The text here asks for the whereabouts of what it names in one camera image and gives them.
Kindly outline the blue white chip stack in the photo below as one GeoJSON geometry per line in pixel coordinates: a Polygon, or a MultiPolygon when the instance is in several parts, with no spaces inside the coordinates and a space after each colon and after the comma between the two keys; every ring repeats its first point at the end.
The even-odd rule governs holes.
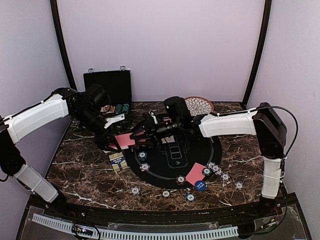
{"type": "Polygon", "coordinates": [[[138,186],[134,186],[131,188],[130,192],[133,196],[138,196],[141,193],[141,190],[138,186]]]}

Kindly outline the red card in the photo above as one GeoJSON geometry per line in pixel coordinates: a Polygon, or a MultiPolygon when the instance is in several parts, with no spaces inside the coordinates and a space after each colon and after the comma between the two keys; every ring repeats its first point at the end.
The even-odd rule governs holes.
{"type": "Polygon", "coordinates": [[[206,166],[196,162],[189,171],[189,173],[186,175],[186,181],[190,183],[192,186],[194,186],[197,181],[202,181],[206,177],[203,174],[203,170],[205,168],[206,166]]]}

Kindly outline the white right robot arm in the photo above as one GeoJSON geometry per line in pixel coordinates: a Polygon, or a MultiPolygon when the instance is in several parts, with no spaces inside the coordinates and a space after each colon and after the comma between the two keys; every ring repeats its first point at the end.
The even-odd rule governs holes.
{"type": "Polygon", "coordinates": [[[227,113],[207,113],[192,116],[186,101],[173,96],[164,102],[168,121],[158,121],[150,113],[143,114],[143,121],[132,130],[130,139],[160,144],[162,139],[173,134],[203,138],[252,135],[256,136],[261,156],[264,160],[262,201],[255,205],[255,213],[266,217],[275,208],[274,199],[278,195],[283,161],[286,157],[285,145],[287,127],[275,112],[276,106],[262,102],[258,107],[227,113]]]}

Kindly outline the red playing card deck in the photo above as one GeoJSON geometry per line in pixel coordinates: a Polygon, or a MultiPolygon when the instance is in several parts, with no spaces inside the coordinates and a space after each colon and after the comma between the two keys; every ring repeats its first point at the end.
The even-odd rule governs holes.
{"type": "Polygon", "coordinates": [[[108,146],[112,152],[128,149],[129,146],[136,144],[134,139],[130,138],[131,134],[116,135],[111,138],[111,144],[108,146]]]}

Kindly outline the brown white chip stack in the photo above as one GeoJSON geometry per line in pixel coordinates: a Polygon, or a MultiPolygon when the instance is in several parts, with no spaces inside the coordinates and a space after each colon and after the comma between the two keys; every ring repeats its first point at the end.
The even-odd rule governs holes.
{"type": "Polygon", "coordinates": [[[170,195],[171,195],[171,194],[170,194],[170,192],[169,192],[168,190],[164,190],[164,191],[162,192],[162,196],[163,196],[164,198],[168,198],[170,195]]]}

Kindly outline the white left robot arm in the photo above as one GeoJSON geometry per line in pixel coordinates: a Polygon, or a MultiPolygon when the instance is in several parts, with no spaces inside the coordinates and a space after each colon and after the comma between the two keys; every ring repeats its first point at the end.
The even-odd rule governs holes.
{"type": "Polygon", "coordinates": [[[54,90],[46,99],[0,120],[0,169],[17,179],[33,194],[49,203],[60,218],[71,213],[64,194],[47,181],[22,157],[19,150],[23,139],[36,136],[35,131],[58,120],[71,116],[94,134],[96,146],[109,152],[121,152],[120,144],[110,131],[113,120],[106,120],[101,108],[110,100],[107,92],[93,84],[79,92],[69,87],[54,90]]]}

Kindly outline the blue small blind button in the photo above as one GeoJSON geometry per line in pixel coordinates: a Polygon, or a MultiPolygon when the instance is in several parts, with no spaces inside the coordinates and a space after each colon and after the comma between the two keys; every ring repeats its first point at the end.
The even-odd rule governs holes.
{"type": "Polygon", "coordinates": [[[203,180],[198,180],[195,182],[194,187],[197,191],[203,192],[207,188],[207,184],[203,180]]]}

